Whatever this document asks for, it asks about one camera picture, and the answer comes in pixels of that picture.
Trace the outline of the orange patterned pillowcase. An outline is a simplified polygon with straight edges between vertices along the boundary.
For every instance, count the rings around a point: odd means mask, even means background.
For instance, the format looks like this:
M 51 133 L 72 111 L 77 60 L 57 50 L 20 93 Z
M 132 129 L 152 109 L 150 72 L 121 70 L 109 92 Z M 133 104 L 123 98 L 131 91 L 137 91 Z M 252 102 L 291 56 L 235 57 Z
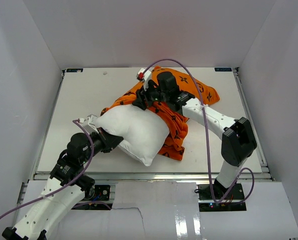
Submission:
M 172 68 L 155 66 L 151 71 L 152 80 L 157 83 L 158 74 L 166 72 L 171 72 L 175 76 L 176 82 L 182 91 L 189 92 L 197 98 L 200 97 L 199 94 L 202 94 L 202 100 L 205 104 L 212 105 L 220 101 L 220 96 L 213 87 L 199 80 L 196 80 L 196 83 L 194 83 L 188 74 Z M 100 114 L 108 116 L 107 112 L 111 113 L 112 108 L 117 109 L 120 106 L 130 105 L 136 99 L 136 91 L 142 86 L 142 83 L 137 83 L 128 92 L 119 97 L 110 107 L 104 108 Z M 161 117 L 169 129 L 169 134 L 162 138 L 164 143 L 158 144 L 159 151 L 156 153 L 176 161 L 181 161 L 185 152 L 183 142 L 189 131 L 187 125 L 189 119 L 181 116 L 179 113 L 174 113 L 167 107 L 166 103 L 162 102 L 154 103 L 149 110 Z

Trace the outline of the white pillow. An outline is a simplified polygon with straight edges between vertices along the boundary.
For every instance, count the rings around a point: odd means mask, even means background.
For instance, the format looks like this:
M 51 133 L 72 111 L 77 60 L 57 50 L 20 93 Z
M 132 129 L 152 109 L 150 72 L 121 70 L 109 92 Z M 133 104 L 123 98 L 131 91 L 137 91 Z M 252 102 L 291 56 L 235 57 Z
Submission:
M 95 121 L 97 128 L 123 138 L 118 147 L 146 167 L 151 166 L 170 130 L 156 113 L 132 104 L 109 109 Z

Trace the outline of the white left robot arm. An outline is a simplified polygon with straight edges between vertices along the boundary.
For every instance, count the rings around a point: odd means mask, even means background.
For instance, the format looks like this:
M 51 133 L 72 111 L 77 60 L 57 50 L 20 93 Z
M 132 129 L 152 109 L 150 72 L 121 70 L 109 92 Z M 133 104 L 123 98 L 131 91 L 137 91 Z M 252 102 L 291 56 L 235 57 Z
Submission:
M 80 201 L 92 199 L 95 181 L 84 174 L 92 158 L 115 149 L 123 137 L 107 133 L 101 127 L 92 133 L 74 134 L 61 152 L 46 185 L 31 208 L 14 226 L 6 227 L 6 240 L 46 240 L 56 225 Z

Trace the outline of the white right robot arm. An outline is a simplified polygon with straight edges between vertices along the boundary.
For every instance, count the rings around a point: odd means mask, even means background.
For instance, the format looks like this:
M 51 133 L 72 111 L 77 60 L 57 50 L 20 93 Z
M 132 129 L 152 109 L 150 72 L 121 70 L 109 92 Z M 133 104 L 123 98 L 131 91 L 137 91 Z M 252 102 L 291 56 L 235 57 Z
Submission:
M 192 93 L 181 90 L 175 76 L 169 71 L 158 74 L 157 82 L 144 69 L 137 73 L 136 78 L 143 85 L 136 91 L 136 99 L 132 103 L 134 106 L 145 110 L 153 103 L 166 103 L 171 111 L 199 123 L 207 133 L 213 132 L 219 137 L 223 163 L 217 177 L 209 179 L 208 189 L 216 203 L 231 196 L 241 173 L 247 170 L 244 166 L 247 158 L 257 148 L 250 121 L 245 117 L 235 119 L 226 116 L 204 104 Z

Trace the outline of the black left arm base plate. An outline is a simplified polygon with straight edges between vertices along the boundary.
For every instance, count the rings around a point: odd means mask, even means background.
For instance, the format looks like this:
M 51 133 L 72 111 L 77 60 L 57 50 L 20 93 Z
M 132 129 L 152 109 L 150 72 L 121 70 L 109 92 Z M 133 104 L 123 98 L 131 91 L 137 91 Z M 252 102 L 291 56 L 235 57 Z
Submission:
M 110 199 L 110 185 L 94 185 L 86 194 L 85 201 L 108 201 Z

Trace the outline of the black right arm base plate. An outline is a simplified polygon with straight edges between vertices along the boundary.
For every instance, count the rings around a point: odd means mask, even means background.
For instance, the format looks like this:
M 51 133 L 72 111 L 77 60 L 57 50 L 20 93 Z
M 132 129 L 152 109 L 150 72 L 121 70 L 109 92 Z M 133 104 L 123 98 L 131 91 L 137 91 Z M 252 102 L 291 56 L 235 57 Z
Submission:
M 223 190 L 220 186 L 217 186 L 215 184 L 213 184 L 212 187 L 213 187 L 214 196 L 216 200 L 219 201 L 226 193 L 227 190 L 226 189 Z M 205 201 L 213 200 L 212 194 L 211 194 L 211 188 L 209 184 L 199 184 L 197 186 L 197 189 L 194 190 L 194 192 L 198 194 L 199 200 L 205 200 Z M 231 200 L 241 201 L 244 198 L 245 198 L 245 194 L 244 194 L 242 185 L 240 183 L 236 183 L 223 201 L 225 203 L 229 203 L 229 201 Z

